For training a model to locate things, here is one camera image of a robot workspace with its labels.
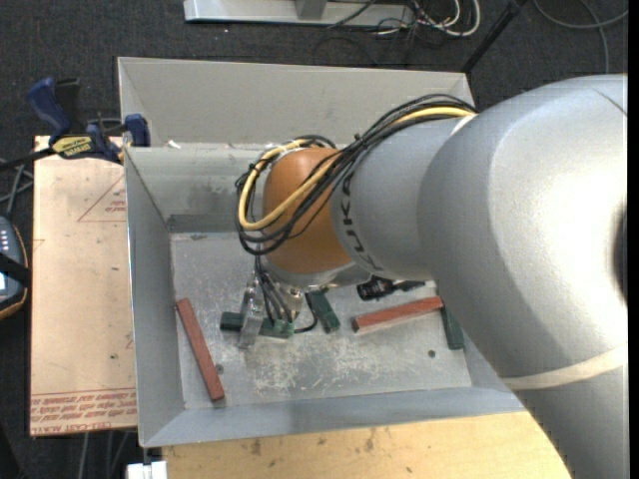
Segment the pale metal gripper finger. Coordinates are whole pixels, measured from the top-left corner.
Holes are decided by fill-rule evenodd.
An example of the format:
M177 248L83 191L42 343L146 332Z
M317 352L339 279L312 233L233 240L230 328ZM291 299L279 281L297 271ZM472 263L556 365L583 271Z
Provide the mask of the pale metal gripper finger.
M262 314L259 294L259 283L257 281L249 282L243 297L243 315L245 317L258 317Z
M238 347L240 349L250 349L257 341L262 329L264 317L260 314L247 314L240 330Z

